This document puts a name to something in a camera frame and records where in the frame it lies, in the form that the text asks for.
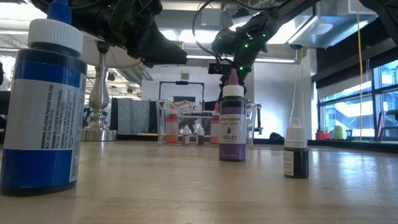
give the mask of wooden table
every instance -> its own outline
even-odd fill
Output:
[[[86,142],[78,185],[26,198],[0,196],[0,223],[398,223],[398,157],[310,150],[310,178],[283,175],[282,146],[246,162],[216,147]]]

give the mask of white wall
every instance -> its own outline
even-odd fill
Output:
[[[311,82],[311,76],[316,71],[315,53],[314,50],[307,51],[302,62],[303,68],[301,65],[289,64],[254,64],[254,102],[262,105],[261,126],[264,128],[262,135],[255,133],[255,138],[269,138],[273,132],[283,137],[286,135],[293,105],[294,81],[297,80],[293,117],[300,118],[305,126],[306,138],[313,139],[318,123],[317,94]]]
[[[180,80],[180,67],[154,67],[148,70],[154,81],[142,82],[142,100],[158,100],[159,99],[159,82],[175,82]],[[199,82],[205,84],[205,101],[215,101],[220,93],[219,79],[220,75],[207,74],[207,68],[201,67],[185,67],[184,72],[190,74],[189,82]],[[160,93],[161,99],[168,100],[173,96],[194,96],[196,101],[201,101],[202,86],[199,84],[192,85],[176,85],[173,83],[162,84]]]

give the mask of silver lamp base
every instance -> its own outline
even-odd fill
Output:
[[[81,130],[82,141],[116,141],[117,131],[115,130],[95,130],[83,129]]]

